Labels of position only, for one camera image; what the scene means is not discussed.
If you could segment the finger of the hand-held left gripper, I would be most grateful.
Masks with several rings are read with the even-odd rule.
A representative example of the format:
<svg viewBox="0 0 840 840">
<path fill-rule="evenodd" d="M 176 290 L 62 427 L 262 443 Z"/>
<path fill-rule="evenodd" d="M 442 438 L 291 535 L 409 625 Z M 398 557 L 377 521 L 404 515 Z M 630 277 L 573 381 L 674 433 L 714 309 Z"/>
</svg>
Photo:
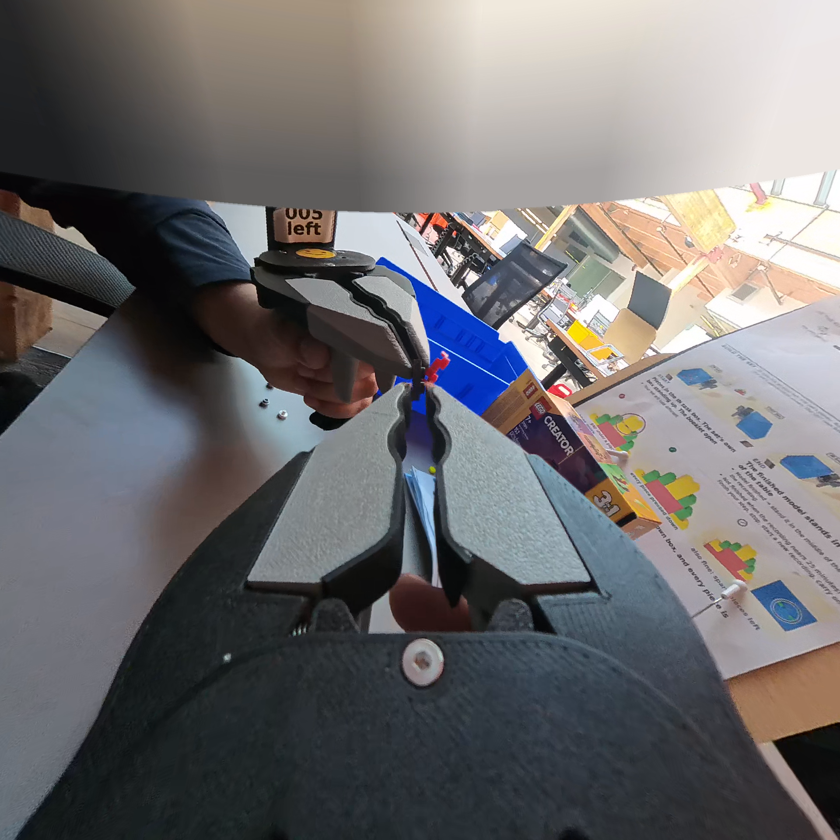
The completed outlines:
<svg viewBox="0 0 840 840">
<path fill-rule="evenodd" d="M 352 394 L 360 362 L 374 368 L 379 387 L 388 391 L 396 377 L 408 378 L 408 356 L 393 327 L 332 280 L 286 279 L 290 295 L 307 305 L 310 334 L 332 352 L 337 394 Z"/>
<path fill-rule="evenodd" d="M 407 374 L 423 379 L 430 364 L 430 351 L 411 282 L 398 275 L 357 277 L 353 279 L 353 297 L 370 305 L 390 325 L 407 357 Z"/>
</svg>

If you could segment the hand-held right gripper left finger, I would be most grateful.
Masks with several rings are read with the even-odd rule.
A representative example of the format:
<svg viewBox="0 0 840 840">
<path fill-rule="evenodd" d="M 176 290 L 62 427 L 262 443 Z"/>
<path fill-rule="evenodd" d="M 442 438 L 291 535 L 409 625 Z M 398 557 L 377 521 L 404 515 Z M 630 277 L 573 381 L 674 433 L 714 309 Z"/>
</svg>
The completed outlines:
<svg viewBox="0 0 840 840">
<path fill-rule="evenodd" d="M 410 385 L 396 384 L 310 453 L 248 574 L 258 590 L 362 612 L 403 563 Z"/>
</svg>

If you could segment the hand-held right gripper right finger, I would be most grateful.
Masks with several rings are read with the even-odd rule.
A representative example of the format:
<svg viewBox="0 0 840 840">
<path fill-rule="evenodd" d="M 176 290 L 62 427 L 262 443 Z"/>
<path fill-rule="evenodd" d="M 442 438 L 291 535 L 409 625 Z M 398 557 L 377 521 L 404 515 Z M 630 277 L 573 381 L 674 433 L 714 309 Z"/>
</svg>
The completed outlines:
<svg viewBox="0 0 840 840">
<path fill-rule="evenodd" d="M 426 392 L 439 578 L 477 626 L 501 602 L 588 592 L 592 578 L 528 455 L 441 387 Z"/>
</svg>

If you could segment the lego instruction booklet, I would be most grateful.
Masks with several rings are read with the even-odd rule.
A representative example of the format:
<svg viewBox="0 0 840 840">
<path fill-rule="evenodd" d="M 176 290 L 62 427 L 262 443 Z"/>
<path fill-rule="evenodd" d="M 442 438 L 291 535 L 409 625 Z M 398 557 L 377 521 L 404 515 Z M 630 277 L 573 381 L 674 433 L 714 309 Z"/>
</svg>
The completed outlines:
<svg viewBox="0 0 840 840">
<path fill-rule="evenodd" d="M 430 582 L 432 586 L 439 589 L 442 584 L 438 568 L 437 535 L 434 520 L 436 478 L 433 471 L 423 471 L 417 467 L 412 467 L 405 473 L 405 481 L 421 522 L 430 553 Z"/>
</svg>

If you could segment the purple yellow lego set box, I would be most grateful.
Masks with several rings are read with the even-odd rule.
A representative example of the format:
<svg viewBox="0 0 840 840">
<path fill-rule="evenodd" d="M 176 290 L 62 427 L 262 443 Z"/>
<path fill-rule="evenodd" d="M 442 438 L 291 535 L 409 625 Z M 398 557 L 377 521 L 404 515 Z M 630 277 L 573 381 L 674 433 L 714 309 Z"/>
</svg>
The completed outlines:
<svg viewBox="0 0 840 840">
<path fill-rule="evenodd" d="M 520 374 L 482 417 L 526 453 L 541 457 L 631 539 L 660 527 L 656 512 L 589 425 L 530 371 Z"/>
</svg>

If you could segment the person's left hand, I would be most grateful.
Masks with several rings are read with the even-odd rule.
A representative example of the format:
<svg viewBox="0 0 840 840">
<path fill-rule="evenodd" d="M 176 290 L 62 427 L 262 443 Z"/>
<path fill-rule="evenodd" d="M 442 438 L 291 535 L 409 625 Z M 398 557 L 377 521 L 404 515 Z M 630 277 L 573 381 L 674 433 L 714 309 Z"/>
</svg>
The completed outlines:
<svg viewBox="0 0 840 840">
<path fill-rule="evenodd" d="M 354 373 L 351 395 L 341 397 L 333 377 L 331 350 L 275 311 L 261 311 L 252 340 L 250 363 L 268 383 L 300 395 L 315 412 L 350 419 L 373 403 L 377 384 L 368 364 L 361 363 Z"/>
</svg>

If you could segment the person's right hand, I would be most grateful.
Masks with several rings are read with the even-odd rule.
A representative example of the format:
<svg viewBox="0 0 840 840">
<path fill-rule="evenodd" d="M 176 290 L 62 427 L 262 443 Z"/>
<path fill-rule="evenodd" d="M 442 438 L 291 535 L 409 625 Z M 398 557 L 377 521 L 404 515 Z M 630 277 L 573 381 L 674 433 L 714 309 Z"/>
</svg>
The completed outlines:
<svg viewBox="0 0 840 840">
<path fill-rule="evenodd" d="M 422 577 L 402 574 L 389 591 L 396 623 L 407 633 L 463 633 L 472 629 L 464 598 L 451 605 L 446 593 Z"/>
</svg>

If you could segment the black framed workbench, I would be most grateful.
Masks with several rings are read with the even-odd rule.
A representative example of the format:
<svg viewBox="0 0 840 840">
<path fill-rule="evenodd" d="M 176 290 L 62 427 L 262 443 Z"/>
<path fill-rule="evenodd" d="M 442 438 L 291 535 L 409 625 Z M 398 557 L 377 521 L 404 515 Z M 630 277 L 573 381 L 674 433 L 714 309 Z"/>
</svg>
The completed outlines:
<svg viewBox="0 0 840 840">
<path fill-rule="evenodd" d="M 417 232 L 456 288 L 466 290 L 503 254 L 464 213 L 415 213 Z"/>
</svg>

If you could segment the black mesh office chair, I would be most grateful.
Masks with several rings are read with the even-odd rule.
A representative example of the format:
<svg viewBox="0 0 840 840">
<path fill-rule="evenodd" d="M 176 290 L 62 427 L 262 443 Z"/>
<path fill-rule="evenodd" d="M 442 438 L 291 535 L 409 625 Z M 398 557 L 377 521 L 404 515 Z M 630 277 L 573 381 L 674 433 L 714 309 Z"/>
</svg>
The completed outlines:
<svg viewBox="0 0 840 840">
<path fill-rule="evenodd" d="M 570 267 L 521 241 L 464 292 L 468 309 L 493 329 L 509 320 Z"/>
</svg>

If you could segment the yellow storage bin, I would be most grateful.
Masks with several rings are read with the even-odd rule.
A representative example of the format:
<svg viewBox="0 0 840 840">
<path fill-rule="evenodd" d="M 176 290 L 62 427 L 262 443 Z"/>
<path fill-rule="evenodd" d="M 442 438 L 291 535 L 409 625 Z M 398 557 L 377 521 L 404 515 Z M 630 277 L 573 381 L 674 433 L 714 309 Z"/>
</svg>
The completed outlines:
<svg viewBox="0 0 840 840">
<path fill-rule="evenodd" d="M 595 360 L 605 361 L 620 356 L 602 336 L 580 321 L 573 320 L 567 332 L 570 338 Z"/>
</svg>

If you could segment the tan office chair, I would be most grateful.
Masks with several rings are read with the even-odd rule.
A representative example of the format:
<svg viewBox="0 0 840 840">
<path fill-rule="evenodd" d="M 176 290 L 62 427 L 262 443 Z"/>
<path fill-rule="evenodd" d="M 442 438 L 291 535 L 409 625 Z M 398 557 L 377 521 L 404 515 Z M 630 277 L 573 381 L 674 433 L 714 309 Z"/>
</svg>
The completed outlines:
<svg viewBox="0 0 840 840">
<path fill-rule="evenodd" d="M 671 295 L 666 284 L 637 271 L 629 302 L 606 329 L 604 343 L 628 364 L 640 361 L 656 339 Z"/>
</svg>

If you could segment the grey mesh chair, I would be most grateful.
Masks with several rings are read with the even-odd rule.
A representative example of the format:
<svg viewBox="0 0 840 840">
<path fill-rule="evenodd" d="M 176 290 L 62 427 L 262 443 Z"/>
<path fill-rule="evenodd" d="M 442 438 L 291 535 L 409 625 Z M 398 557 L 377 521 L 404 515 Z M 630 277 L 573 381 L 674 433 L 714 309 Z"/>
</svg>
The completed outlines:
<svg viewBox="0 0 840 840">
<path fill-rule="evenodd" d="M 8 213 L 1 213 L 1 280 L 106 318 L 134 292 L 107 259 Z"/>
</svg>

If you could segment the printed instruction sheet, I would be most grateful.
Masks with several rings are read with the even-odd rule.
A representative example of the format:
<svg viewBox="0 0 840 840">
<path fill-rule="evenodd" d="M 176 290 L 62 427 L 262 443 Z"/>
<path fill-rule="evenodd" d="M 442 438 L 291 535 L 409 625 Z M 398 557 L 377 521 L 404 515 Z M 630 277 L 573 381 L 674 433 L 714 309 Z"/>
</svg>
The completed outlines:
<svg viewBox="0 0 840 840">
<path fill-rule="evenodd" d="M 839 638 L 839 302 L 670 357 L 577 406 L 661 518 L 642 551 L 724 678 Z"/>
</svg>

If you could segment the brown cardboard box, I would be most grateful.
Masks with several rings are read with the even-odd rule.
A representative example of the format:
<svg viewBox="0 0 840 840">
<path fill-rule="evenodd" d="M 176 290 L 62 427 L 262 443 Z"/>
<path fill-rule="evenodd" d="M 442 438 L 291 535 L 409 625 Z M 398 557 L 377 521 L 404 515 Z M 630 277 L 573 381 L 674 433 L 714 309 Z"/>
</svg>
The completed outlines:
<svg viewBox="0 0 840 840">
<path fill-rule="evenodd" d="M 51 215 L 22 202 L 12 192 L 1 191 L 1 210 L 49 233 L 54 233 Z M 16 361 L 51 330 L 52 300 L 33 291 L 1 282 L 1 359 Z"/>
</svg>

